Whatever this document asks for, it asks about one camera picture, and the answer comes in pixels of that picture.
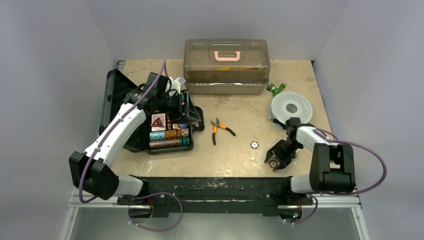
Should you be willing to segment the red poker chip front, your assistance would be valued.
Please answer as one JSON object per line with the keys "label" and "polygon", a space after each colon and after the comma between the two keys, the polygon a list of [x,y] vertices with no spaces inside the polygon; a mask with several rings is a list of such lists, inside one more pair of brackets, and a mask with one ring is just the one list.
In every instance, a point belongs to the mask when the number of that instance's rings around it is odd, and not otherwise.
{"label": "red poker chip front", "polygon": [[275,169],[275,168],[278,167],[279,163],[277,161],[275,161],[275,160],[270,160],[268,162],[268,165],[269,165],[270,168]]}

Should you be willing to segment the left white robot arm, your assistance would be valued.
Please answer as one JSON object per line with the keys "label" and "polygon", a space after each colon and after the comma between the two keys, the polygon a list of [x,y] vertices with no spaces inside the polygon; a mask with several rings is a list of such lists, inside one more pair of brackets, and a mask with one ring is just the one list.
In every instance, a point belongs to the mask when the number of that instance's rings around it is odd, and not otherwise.
{"label": "left white robot arm", "polygon": [[191,134],[195,123],[203,129],[201,110],[193,104],[185,84],[184,77],[171,78],[152,72],[146,83],[138,85],[120,70],[108,73],[99,136],[84,151],[75,151],[69,157],[73,185],[78,189],[81,203],[89,202],[84,193],[102,200],[129,196],[138,205],[148,201],[144,180],[118,175],[112,167],[121,149],[155,152],[152,142],[159,128],[154,125],[154,117],[162,120],[166,131],[183,124],[184,130]]}

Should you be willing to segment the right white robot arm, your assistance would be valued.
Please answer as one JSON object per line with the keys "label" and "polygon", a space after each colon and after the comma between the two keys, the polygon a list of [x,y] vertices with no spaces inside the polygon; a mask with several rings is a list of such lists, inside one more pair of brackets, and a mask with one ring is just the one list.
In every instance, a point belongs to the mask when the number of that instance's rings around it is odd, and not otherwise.
{"label": "right white robot arm", "polygon": [[307,149],[312,153],[308,174],[292,176],[289,185],[281,189],[280,196],[288,204],[301,194],[333,192],[347,194],[356,186],[353,148],[330,140],[310,123],[291,117],[284,123],[286,139],[271,147],[265,157],[274,171],[286,168],[297,157],[297,151]]}

